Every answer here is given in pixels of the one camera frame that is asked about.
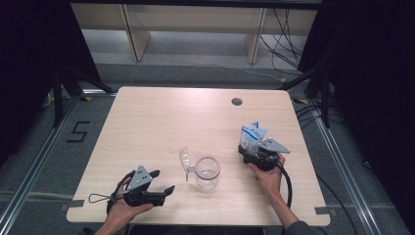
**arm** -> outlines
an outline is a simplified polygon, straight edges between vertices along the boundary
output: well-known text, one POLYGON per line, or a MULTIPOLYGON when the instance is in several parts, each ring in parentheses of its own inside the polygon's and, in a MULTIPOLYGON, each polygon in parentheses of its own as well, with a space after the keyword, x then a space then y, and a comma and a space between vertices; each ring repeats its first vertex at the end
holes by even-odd
MULTIPOLYGON (((278 157, 281 165, 284 165, 285 158, 281 154, 278 154, 278 157)), ((266 198, 280 218, 283 227, 287 231, 293 230, 293 232, 296 233, 299 226, 301 228, 305 226, 306 230, 302 231, 307 231, 307 233, 302 234, 312 234, 308 225, 301 222, 284 202, 280 193, 282 179, 281 170, 278 167, 275 167, 270 171, 262 171, 254 164, 249 164, 249 166, 255 173, 257 182, 261 185, 266 198)))
MULTIPOLYGON (((129 180, 130 179, 126 179, 122 183, 122 186, 127 184, 129 180)), ((121 196, 119 196, 111 207, 103 226, 95 233, 95 235, 115 235, 119 233, 120 230, 122 230, 122 228, 125 227, 136 215, 146 212, 152 207, 152 204, 131 207, 121 198, 121 196)))

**wooden table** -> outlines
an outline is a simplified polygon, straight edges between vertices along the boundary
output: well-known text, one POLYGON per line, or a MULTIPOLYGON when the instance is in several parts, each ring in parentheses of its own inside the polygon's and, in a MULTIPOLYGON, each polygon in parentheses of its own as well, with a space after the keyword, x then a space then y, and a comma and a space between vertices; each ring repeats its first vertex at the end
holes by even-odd
MULTIPOLYGON (((122 87, 119 89, 101 135, 74 195, 85 200, 70 208, 72 222, 103 222, 106 201, 90 204, 92 193, 110 195, 121 178, 138 165, 159 169, 150 192, 175 185, 163 207, 133 219, 141 224, 279 225, 254 174, 238 153, 241 126, 254 121, 291 150, 286 170, 293 183, 294 213, 310 225, 325 226, 328 214, 289 94, 275 90, 122 87), (235 106, 232 99, 243 104, 235 106), (216 157, 221 163, 218 185, 210 191, 197 187, 179 161, 188 147, 192 158, 216 157)), ((287 198, 287 187, 282 183, 287 198)))

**gray floor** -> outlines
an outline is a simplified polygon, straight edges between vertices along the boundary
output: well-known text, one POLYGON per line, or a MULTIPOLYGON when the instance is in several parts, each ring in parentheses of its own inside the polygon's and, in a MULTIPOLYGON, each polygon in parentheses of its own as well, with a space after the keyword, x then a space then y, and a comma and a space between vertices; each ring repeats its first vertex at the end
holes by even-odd
MULTIPOLYGON (((249 65, 243 35, 154 32, 143 61, 135 63, 124 32, 85 30, 84 34, 103 81, 113 88, 137 85, 275 89, 280 86, 281 79, 295 77, 273 69, 271 56, 263 44, 259 47, 256 64, 249 65)), ((270 44, 274 40, 270 36, 265 39, 270 44)), ((302 48, 305 39, 293 37, 293 42, 302 48)), ((291 56, 286 50, 281 52, 291 56)), ((274 66, 297 73, 282 61, 275 60, 274 66)), ((93 88, 88 84, 82 86, 93 88)), ((303 98, 305 86, 306 82, 291 89, 290 95, 303 98)), ((99 227, 100 224, 68 222, 66 206, 76 190, 114 98, 93 96, 90 101, 76 102, 9 234, 76 234, 83 226, 99 227), (69 143, 68 140, 79 139, 79 135, 72 134, 78 121, 89 121, 81 125, 82 130, 88 133, 83 142, 69 143)), ((376 175, 362 165, 364 156, 353 142, 336 103, 332 105, 329 112, 330 131, 380 231, 382 234, 409 234, 376 175)), ((297 110, 305 106, 294 104, 297 110)), ((53 114, 52 106, 38 114, 20 150, 0 169, 0 210, 8 206, 41 151, 52 131, 53 114)), ((358 234, 369 234, 333 161, 318 122, 308 123, 310 117, 311 112, 300 117, 299 122, 303 126, 302 133, 316 173, 339 196, 358 234)), ((320 187, 332 218, 331 224, 323 229, 328 234, 352 234, 352 225, 340 202, 326 186, 320 184, 320 187)), ((279 230, 280 227, 265 228, 266 234, 277 234, 279 230)))

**black cloth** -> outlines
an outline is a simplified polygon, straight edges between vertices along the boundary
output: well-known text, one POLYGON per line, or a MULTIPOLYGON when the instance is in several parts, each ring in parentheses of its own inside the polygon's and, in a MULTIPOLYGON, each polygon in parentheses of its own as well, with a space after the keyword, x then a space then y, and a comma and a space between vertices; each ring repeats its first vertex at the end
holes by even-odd
MULTIPOLYGON (((79 235, 93 235, 94 231, 83 228, 79 235)), ((260 227, 226 227, 226 226, 154 226, 135 225, 129 235, 262 235, 260 227)), ((314 234, 311 228, 304 221, 297 221, 290 225, 286 235, 308 235, 314 234)))
POLYGON ((286 235, 307 235, 314 234, 311 228, 304 221, 297 221, 288 227, 286 235))

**gray carpet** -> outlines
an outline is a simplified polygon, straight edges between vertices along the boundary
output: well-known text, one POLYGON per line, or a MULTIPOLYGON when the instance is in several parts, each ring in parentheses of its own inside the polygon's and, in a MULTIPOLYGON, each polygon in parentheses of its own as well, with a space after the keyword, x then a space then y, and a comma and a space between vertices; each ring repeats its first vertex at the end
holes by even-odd
MULTIPOLYGON (((117 65, 97 65, 97 68, 103 81, 113 88, 136 85, 275 89, 281 85, 280 82, 270 77, 223 68, 117 65)), ((289 80, 294 78, 292 75, 283 75, 275 70, 252 71, 272 74, 277 78, 287 77, 289 80)), ((84 82, 81 84, 85 88, 94 88, 84 82)), ((305 85, 306 82, 293 88, 290 91, 291 96, 294 98, 303 97, 302 91, 305 85)), ((9 234, 76 234, 86 225, 92 228, 99 227, 99 224, 68 222, 65 205, 68 204, 76 190, 113 100, 114 97, 106 96, 93 97, 89 102, 77 102, 49 161, 39 175, 9 234), (78 121, 89 121, 89 123, 80 124, 78 127, 88 133, 83 142, 69 143, 68 140, 80 139, 80 135, 71 133, 78 121)), ((298 110, 305 105, 294 104, 294 106, 298 110)), ((342 123, 341 116, 335 116, 339 111, 333 107, 329 113, 333 115, 330 116, 332 120, 330 122, 331 131, 360 190, 371 206, 381 230, 384 234, 409 234, 374 173, 361 164, 364 157, 354 143, 346 125, 342 123)), ((330 185, 346 206, 358 234, 366 234, 316 122, 312 121, 307 124, 310 119, 306 118, 310 116, 311 113, 302 116, 300 119, 305 120, 300 122, 300 126, 304 126, 302 133, 315 171, 330 185)), ((26 135, 20 151, 9 158, 0 169, 1 210, 7 206, 11 193, 20 186, 24 173, 47 138, 52 123, 53 107, 48 107, 39 113, 38 119, 26 135)), ((353 234, 352 227, 340 207, 339 201, 323 184, 320 185, 326 204, 332 211, 332 222, 323 229, 328 234, 353 234)), ((265 230, 266 234, 279 234, 280 227, 267 227, 265 230)), ((317 229, 315 229, 315 233, 322 234, 317 229)))

